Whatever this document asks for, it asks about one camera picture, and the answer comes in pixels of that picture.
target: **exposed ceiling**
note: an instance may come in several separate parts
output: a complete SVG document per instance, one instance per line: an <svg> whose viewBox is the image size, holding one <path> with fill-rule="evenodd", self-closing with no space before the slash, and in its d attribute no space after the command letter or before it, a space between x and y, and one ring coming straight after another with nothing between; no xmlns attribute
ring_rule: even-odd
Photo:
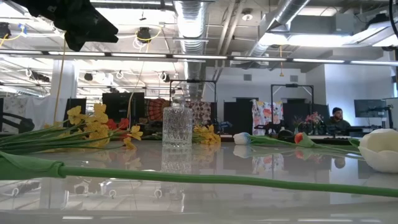
<svg viewBox="0 0 398 224"><path fill-rule="evenodd" d="M215 54L218 48L218 43L223 30L223 21L227 15L226 10L232 0L217 0L208 6L206 13L206 32L205 38L208 42L205 46L206 54ZM172 11L156 11L156 10L142 10L132 9L128 7L119 7L118 4L112 4L112 0L105 1L108 5L102 4L98 11L104 15L110 22L112 22L119 29L119 42L117 44L109 43L86 43L81 51L96 51L96 52L150 52L150 53L181 53L180 41L175 38L178 37L177 18ZM246 0L243 2L244 9L251 9L252 19L244 21L240 12L233 16L239 16L233 38L228 46L227 54L232 52L240 52L245 54L250 50L259 38L258 26L261 24L263 15L273 11L277 8L278 0ZM350 1L350 0L312 0L309 4L300 11L302 16L322 16L331 17L336 13L342 14L357 14L357 18L367 20L366 15L368 11L375 13L377 10L385 9L387 1ZM10 22L10 30L12 37L20 33L20 24L24 24L27 28L27 33L21 38L13 41L6 41L2 45L2 49L23 49L23 50L62 50L63 37L61 30L54 28L53 24L44 18L34 18L30 16L27 10L23 7L6 1L1 3L0 0L0 22ZM355 21L356 26L363 27L362 22ZM135 40L135 34L140 27L150 27L152 36L157 35L149 45L140 45ZM358 51L358 54L349 54L350 57L358 59L376 59L379 48L375 47L361 47L360 50L353 48L336 49L326 47L300 47L292 45L284 45L282 52L280 48L269 47L267 54L273 57L300 57L300 58L333 58L335 51L338 54L344 55L348 52ZM168 86L168 84L160 81L158 75L162 72L170 74L174 78L185 78L184 63L183 62L137 62L137 61L107 61L107 60L76 60L81 73L79 82L89 84L101 84L96 81L84 81L84 74L86 72L104 72L114 75L114 82L118 85L149 85L149 86ZM213 66L214 62L208 62L208 66ZM268 69L275 69L280 66L280 63L269 63L266 67ZM10 83L35 83L34 80L29 80L26 75L26 69L35 70L51 77L53 62L52 59L44 58L0 58L0 82ZM286 63L286 68L300 68L302 71L308 70L307 64L302 63ZM39 89L36 87L30 88L45 94L49 89ZM100 94L107 90L79 90L80 94ZM167 91L160 91L160 94L167 94Z"/></svg>

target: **green tulip stem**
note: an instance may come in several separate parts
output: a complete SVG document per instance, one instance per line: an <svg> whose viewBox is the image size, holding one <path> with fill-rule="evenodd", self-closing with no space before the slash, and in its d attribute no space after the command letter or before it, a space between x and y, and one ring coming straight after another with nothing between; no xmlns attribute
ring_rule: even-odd
<svg viewBox="0 0 398 224"><path fill-rule="evenodd" d="M310 190L319 192L336 192L346 194L362 194L385 197L398 197L398 189L388 189L380 187L364 187L356 185L341 184L315 184L303 182L289 182L282 180L270 180L256 177L241 177L230 175L184 175L169 174L161 172L115 170L115 169L95 169L82 167L59 168L61 176L84 176L84 177L102 177L132 180L149 180L177 183L193 184L238 184L260 187L273 187L289 190Z"/></svg>

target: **black cloth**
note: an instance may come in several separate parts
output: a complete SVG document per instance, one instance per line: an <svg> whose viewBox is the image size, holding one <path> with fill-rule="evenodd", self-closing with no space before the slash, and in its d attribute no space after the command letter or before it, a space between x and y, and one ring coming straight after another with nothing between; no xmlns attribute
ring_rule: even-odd
<svg viewBox="0 0 398 224"><path fill-rule="evenodd" d="M333 131L339 131L339 132L345 132L347 128L351 127L349 122L341 119L339 121L336 121L334 117L330 117L329 121L326 123L329 133Z"/></svg>

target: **man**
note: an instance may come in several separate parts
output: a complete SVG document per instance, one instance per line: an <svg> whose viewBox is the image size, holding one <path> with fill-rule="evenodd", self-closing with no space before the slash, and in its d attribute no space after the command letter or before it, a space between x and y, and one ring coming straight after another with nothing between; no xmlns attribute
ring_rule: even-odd
<svg viewBox="0 0 398 224"><path fill-rule="evenodd" d="M345 133L347 128L351 127L351 125L343 119L343 110L341 108L333 108L332 112L333 116L330 117L327 123L329 133L334 131Z"/></svg>

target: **dark hat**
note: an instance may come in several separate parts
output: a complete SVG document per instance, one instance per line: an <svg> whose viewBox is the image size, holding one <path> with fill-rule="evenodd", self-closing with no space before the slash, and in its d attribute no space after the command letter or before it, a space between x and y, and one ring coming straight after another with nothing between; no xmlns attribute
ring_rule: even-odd
<svg viewBox="0 0 398 224"><path fill-rule="evenodd" d="M337 111L343 111L341 108L333 108L333 111L332 111L332 113L334 114L334 113L336 113Z"/></svg>

